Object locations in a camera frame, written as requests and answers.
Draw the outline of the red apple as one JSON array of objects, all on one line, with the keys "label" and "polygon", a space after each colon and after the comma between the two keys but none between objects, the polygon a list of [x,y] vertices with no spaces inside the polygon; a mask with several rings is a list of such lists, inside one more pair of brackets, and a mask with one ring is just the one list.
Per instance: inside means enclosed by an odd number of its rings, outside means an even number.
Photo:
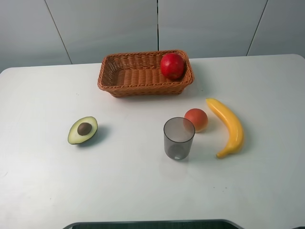
[{"label": "red apple", "polygon": [[169,80],[178,80],[184,73],[184,60],[176,53],[168,53],[161,59],[162,75]]}]

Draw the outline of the orange wicker basket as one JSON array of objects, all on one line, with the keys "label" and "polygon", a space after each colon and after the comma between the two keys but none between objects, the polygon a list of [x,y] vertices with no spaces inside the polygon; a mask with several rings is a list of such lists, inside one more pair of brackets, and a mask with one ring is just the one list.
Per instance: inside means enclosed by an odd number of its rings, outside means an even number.
[{"label": "orange wicker basket", "polygon": [[[181,78],[170,80],[161,72],[162,57],[175,53],[182,57],[184,72]],[[135,95],[181,94],[194,81],[194,73],[182,50],[128,52],[104,57],[97,81],[100,90],[113,97]]]}]

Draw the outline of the dark base edge at bottom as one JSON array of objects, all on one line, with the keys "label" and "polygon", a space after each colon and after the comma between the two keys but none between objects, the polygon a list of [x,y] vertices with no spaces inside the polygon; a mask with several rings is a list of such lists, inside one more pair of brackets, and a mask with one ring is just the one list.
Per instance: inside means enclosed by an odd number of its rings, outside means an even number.
[{"label": "dark base edge at bottom", "polygon": [[238,229],[221,220],[77,223],[66,229]]}]

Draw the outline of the orange peach fruit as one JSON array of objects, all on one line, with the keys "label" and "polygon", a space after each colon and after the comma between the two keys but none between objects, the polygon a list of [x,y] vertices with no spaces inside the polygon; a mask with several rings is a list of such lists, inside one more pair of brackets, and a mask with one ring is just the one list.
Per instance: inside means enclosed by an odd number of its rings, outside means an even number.
[{"label": "orange peach fruit", "polygon": [[194,125],[196,133],[203,131],[208,125],[206,112],[198,108],[187,111],[184,118],[188,119]]}]

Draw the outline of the halved avocado with pit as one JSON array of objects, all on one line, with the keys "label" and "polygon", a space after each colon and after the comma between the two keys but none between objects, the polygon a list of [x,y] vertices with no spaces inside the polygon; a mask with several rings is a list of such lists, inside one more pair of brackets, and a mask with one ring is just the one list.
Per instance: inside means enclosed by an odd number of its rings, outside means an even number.
[{"label": "halved avocado with pit", "polygon": [[79,119],[70,128],[68,143],[71,145],[82,144],[91,139],[98,130],[97,120],[92,116]]}]

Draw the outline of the grey translucent plastic cup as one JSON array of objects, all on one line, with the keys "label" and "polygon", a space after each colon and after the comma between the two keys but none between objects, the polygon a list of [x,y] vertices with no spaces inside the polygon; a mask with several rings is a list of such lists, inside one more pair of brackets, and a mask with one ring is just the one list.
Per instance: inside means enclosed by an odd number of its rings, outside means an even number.
[{"label": "grey translucent plastic cup", "polygon": [[183,117],[169,119],[163,126],[164,151],[173,160],[184,160],[188,157],[195,127],[191,121]]}]

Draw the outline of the yellow banana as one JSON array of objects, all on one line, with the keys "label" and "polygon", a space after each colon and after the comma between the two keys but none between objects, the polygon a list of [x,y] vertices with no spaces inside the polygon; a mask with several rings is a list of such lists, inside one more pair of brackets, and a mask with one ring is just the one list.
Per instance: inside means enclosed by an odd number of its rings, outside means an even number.
[{"label": "yellow banana", "polygon": [[224,158],[239,152],[244,145],[244,128],[239,118],[231,109],[214,98],[207,98],[206,103],[210,110],[225,124],[229,133],[226,146],[216,154],[217,158]]}]

